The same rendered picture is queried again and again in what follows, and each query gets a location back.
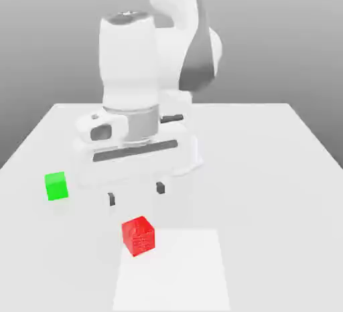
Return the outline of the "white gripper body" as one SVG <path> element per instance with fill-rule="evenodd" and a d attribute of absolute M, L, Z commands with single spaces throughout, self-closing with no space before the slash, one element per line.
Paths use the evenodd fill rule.
<path fill-rule="evenodd" d="M 197 137 L 184 125 L 162 125 L 145 145 L 95 149 L 81 139 L 73 142 L 73 174 L 82 187 L 96 188 L 120 181 L 185 175 L 199 166 Z"/>

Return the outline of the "small red cube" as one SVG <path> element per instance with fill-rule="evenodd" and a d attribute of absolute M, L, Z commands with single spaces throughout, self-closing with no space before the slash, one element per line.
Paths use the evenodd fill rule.
<path fill-rule="evenodd" d="M 135 257 L 155 248 L 155 228 L 144 216 L 122 223 L 123 243 Z"/>

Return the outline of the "small green cube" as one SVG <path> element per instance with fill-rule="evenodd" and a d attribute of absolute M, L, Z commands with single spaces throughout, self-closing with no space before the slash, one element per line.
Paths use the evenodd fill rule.
<path fill-rule="evenodd" d="M 46 174 L 44 181 L 49 201 L 60 200 L 69 196 L 66 177 L 63 171 Z"/>

